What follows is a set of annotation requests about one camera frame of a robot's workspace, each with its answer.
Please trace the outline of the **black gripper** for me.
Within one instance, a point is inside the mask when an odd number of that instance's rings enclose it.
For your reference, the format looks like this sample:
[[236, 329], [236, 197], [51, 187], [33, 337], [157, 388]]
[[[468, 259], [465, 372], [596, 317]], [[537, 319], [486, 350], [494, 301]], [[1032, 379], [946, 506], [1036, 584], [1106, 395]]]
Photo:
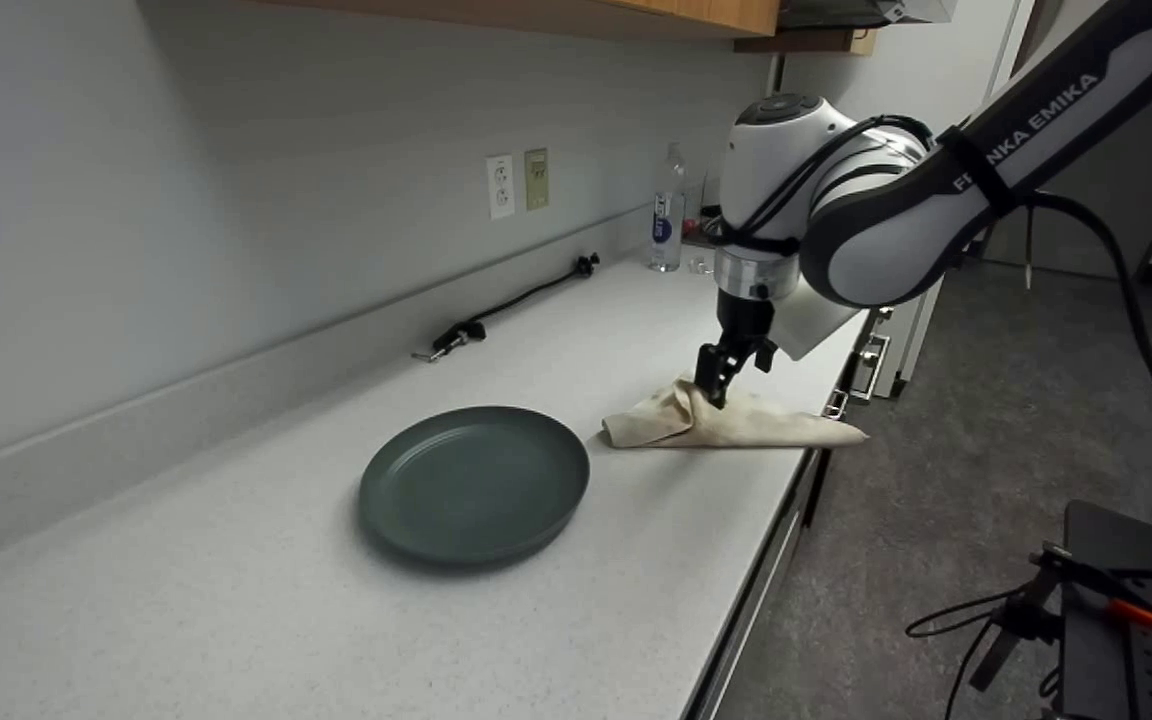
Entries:
[[695, 394], [709, 405], [727, 405], [727, 388], [743, 364], [757, 364], [759, 372], [771, 370], [771, 356], [777, 356], [777, 345], [769, 341], [771, 304], [721, 291], [714, 319], [721, 319], [721, 341], [705, 345], [695, 356]]

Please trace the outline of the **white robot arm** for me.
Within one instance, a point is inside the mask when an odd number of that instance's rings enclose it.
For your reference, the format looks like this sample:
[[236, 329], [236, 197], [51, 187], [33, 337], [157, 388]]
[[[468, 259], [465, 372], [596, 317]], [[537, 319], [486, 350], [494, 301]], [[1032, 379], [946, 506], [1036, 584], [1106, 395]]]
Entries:
[[712, 410], [743, 364], [809, 356], [857, 310], [931, 288], [995, 220], [1060, 211], [1117, 267], [1152, 379], [1152, 337], [1117, 233], [1047, 180], [1152, 103], [1152, 0], [1105, 0], [1020, 79], [943, 132], [881, 111], [847, 119], [822, 97], [747, 103], [723, 143], [714, 216], [721, 337], [691, 385]]

